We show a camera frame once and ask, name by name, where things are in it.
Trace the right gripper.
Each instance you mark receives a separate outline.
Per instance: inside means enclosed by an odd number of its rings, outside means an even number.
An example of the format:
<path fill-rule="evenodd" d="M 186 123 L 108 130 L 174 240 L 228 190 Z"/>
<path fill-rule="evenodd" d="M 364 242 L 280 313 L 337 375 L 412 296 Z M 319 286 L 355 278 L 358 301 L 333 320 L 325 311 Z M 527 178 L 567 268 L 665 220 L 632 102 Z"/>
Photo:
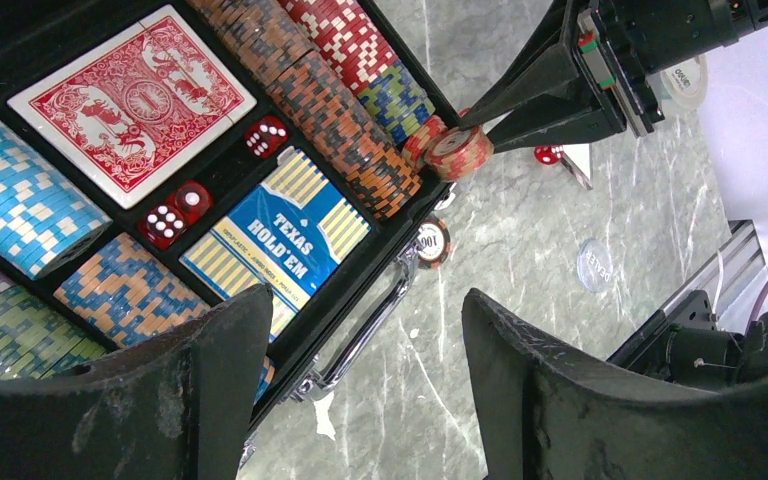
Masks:
<path fill-rule="evenodd" d="M 501 119 L 497 153 L 654 131 L 648 78 L 768 27 L 768 1 L 553 1 L 502 77 L 461 118 Z M 603 109 L 599 88 L 622 111 Z"/>

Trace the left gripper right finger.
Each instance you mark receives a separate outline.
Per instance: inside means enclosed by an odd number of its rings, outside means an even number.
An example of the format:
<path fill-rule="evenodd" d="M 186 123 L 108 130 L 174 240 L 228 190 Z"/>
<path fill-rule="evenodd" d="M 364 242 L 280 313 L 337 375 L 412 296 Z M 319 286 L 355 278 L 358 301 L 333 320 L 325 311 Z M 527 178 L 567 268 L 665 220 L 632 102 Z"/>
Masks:
<path fill-rule="evenodd" d="M 463 340 L 492 479 L 768 479 L 768 379 L 710 392 L 595 358 L 478 289 Z"/>

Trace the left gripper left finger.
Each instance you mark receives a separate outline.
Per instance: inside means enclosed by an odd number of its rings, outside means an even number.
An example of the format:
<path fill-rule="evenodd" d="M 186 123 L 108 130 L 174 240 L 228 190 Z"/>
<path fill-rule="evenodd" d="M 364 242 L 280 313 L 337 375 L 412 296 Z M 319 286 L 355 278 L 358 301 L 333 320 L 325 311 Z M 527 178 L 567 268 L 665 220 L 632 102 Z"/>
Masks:
<path fill-rule="evenodd" d="M 232 479 L 266 356 L 272 292 L 40 380 L 0 381 L 0 479 Z"/>

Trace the small red chip stack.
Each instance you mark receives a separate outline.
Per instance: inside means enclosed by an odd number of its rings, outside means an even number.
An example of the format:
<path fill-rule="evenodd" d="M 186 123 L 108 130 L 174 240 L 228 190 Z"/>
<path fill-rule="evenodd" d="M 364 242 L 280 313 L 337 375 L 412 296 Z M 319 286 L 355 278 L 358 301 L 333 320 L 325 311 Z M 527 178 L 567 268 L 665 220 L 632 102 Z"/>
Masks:
<path fill-rule="evenodd" d="M 433 140 L 423 160 L 441 180 L 457 181 L 483 166 L 494 145 L 480 126 L 452 129 Z"/>

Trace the blue Texas Hold'em card deck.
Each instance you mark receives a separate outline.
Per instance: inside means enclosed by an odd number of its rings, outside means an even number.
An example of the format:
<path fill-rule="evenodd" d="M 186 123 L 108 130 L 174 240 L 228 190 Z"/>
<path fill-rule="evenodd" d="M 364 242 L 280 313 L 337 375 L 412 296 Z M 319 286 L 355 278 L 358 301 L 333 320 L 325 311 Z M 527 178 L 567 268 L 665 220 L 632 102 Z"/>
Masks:
<path fill-rule="evenodd" d="M 289 147 L 179 261 L 223 300 L 270 285 L 276 339 L 370 231 L 313 160 Z"/>

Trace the light blue chip stack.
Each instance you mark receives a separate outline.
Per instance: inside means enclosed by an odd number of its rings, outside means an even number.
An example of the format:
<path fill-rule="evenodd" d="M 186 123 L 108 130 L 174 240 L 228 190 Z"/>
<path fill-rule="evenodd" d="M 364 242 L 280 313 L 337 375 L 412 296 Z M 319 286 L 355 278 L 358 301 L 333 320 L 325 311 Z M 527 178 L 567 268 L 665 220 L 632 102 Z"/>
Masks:
<path fill-rule="evenodd" d="M 111 223 L 0 120 L 0 257 L 36 280 L 86 251 Z"/>

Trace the clear tape roll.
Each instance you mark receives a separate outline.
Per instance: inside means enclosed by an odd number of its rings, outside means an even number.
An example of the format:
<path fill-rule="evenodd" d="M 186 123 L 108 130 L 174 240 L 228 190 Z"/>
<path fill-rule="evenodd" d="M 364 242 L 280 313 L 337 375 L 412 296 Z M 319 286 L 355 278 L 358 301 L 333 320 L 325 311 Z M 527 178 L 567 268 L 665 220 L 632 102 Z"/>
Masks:
<path fill-rule="evenodd" d="M 706 98 L 708 80 L 705 55 L 693 57 L 647 77 L 665 116 L 677 116 L 698 109 Z"/>

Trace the blue orange chip stack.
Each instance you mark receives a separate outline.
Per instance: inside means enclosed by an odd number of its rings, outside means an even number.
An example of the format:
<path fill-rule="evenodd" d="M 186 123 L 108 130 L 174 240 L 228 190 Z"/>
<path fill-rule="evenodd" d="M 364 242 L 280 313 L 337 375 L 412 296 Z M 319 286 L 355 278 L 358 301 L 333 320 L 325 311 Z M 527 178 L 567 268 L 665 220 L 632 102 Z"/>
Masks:
<path fill-rule="evenodd" d="M 120 349 L 163 334 L 211 309 L 127 233 L 91 255 L 61 283 L 54 298 Z"/>

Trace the clear dealer button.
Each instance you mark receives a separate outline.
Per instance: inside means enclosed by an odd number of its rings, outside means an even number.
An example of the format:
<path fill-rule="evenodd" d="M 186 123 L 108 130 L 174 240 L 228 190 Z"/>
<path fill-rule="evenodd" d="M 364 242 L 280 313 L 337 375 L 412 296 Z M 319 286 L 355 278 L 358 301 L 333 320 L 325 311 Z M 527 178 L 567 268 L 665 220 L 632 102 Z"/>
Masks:
<path fill-rule="evenodd" d="M 580 245 L 576 271 L 579 281 L 591 293 L 608 290 L 614 280 L 609 251 L 595 238 L 589 238 Z"/>

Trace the green chip stack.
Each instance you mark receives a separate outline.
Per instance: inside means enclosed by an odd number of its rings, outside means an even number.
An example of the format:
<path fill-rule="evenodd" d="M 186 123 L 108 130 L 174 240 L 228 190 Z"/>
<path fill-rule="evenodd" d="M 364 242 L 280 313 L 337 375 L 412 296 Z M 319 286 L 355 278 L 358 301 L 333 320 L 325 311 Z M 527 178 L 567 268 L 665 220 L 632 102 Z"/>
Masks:
<path fill-rule="evenodd" d="M 46 378 L 107 353 L 24 288 L 0 293 L 0 380 Z"/>

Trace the red dice pair in case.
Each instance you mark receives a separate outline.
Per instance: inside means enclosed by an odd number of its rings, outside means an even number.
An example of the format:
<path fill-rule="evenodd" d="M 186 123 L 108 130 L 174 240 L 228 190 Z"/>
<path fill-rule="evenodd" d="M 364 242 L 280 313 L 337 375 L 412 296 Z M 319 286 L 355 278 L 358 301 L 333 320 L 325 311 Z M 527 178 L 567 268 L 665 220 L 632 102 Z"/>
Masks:
<path fill-rule="evenodd" d="M 167 250 L 214 205 L 200 183 L 189 180 L 150 209 L 136 224 L 139 232 L 158 250 Z"/>

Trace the red white chip stack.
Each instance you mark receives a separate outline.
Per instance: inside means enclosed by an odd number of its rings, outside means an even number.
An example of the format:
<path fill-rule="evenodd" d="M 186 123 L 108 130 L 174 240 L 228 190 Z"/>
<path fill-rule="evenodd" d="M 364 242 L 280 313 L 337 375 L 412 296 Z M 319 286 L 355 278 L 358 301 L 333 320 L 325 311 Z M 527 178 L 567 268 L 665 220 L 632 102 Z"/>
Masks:
<path fill-rule="evenodd" d="M 445 130 L 436 107 L 357 1 L 282 1 L 343 84 L 416 171 Z"/>

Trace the brown orange chip stack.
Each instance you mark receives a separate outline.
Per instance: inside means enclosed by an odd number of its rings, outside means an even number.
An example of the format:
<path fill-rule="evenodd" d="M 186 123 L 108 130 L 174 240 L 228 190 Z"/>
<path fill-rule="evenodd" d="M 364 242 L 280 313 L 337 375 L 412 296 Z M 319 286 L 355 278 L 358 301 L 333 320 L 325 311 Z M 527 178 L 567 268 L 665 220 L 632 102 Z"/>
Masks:
<path fill-rule="evenodd" d="M 419 174 L 278 2 L 189 4 L 376 218 L 420 190 Z"/>

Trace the single red die in case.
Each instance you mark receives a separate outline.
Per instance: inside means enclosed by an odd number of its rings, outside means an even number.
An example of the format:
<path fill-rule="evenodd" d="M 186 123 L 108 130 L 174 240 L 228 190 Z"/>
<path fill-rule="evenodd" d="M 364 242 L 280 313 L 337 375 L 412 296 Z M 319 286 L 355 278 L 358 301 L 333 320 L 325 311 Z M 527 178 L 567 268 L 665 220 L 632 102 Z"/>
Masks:
<path fill-rule="evenodd" d="M 275 115 L 266 115 L 253 124 L 244 135 L 249 150 L 264 159 L 275 153 L 289 139 L 285 124 Z"/>

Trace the red playing card deck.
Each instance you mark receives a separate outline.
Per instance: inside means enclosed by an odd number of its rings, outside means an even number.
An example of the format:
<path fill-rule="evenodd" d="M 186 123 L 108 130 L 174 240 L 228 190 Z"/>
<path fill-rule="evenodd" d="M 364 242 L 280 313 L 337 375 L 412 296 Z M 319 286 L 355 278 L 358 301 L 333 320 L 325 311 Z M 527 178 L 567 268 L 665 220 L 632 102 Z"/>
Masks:
<path fill-rule="evenodd" d="M 128 210 L 257 100 L 167 4 L 8 104 Z"/>

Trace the black base frame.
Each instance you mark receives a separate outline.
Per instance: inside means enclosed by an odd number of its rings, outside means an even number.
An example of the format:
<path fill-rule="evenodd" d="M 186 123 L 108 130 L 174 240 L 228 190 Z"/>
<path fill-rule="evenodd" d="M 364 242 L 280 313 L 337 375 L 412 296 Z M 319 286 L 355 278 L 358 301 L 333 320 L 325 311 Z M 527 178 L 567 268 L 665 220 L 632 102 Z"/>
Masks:
<path fill-rule="evenodd" d="M 768 377 L 768 269 L 754 224 L 732 236 L 609 358 L 704 390 Z"/>

